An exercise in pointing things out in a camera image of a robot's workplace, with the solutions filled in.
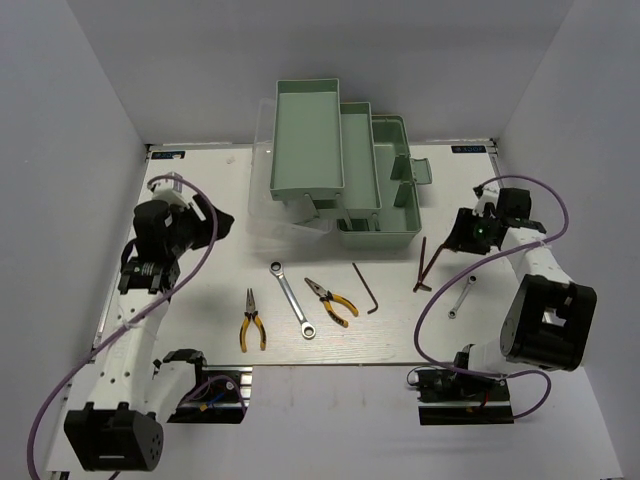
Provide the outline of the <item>bent brown hex key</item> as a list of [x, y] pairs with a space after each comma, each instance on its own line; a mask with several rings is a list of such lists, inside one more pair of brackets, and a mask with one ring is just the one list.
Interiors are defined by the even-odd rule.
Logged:
[[442, 253], [443, 250], [445, 250], [446, 247], [444, 244], [441, 244], [438, 246], [438, 248], [436, 249], [434, 255], [432, 256], [432, 258], [429, 260], [428, 264], [426, 265], [426, 267], [422, 270], [420, 276], [418, 277], [419, 279], [419, 288], [426, 288], [427, 290], [429, 290], [431, 287], [428, 287], [424, 281], [426, 280], [426, 276], [428, 275], [428, 273], [430, 272], [430, 270], [433, 268], [434, 264], [436, 263], [438, 257], [440, 256], [440, 254]]

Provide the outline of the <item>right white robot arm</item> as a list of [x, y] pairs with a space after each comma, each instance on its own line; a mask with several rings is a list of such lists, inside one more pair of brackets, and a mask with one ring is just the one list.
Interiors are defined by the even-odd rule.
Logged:
[[482, 256], [493, 248], [507, 253], [519, 286], [497, 338], [467, 346], [465, 363], [451, 374], [453, 390], [466, 399], [486, 389], [486, 372], [575, 370], [597, 303], [596, 291], [574, 282], [556, 261], [546, 228], [530, 218], [529, 191], [478, 186], [474, 193], [476, 205], [458, 211], [444, 248]]

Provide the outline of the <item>straight brown hex key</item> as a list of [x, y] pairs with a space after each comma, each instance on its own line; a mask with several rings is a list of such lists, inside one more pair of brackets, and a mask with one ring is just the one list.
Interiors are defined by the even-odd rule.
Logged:
[[427, 246], [427, 237], [424, 236], [421, 242], [421, 250], [420, 250], [420, 258], [419, 258], [419, 269], [416, 283], [412, 289], [414, 293], [417, 293], [419, 290], [430, 292], [432, 290], [431, 287], [427, 286], [424, 283], [423, 279], [423, 271], [425, 268], [425, 254], [426, 254], [426, 246]]

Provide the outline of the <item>green cantilever toolbox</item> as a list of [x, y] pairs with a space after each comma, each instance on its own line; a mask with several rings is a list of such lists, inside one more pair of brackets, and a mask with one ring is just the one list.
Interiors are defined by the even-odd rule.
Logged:
[[402, 250], [422, 229], [418, 189], [432, 180], [401, 116], [341, 101], [336, 78], [280, 80], [259, 107], [248, 230], [291, 243], [335, 231], [348, 249]]

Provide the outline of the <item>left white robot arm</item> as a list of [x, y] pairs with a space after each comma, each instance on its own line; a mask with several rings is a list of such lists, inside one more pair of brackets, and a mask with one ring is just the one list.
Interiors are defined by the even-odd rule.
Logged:
[[85, 405], [67, 412], [64, 432], [86, 471], [154, 470], [160, 460], [163, 424], [186, 395], [205, 396], [211, 374], [196, 350], [153, 356], [159, 327], [182, 277], [179, 260], [189, 251], [211, 252], [234, 219], [195, 194], [154, 188], [134, 209], [134, 237], [121, 255], [117, 325], [98, 347], [105, 355]]

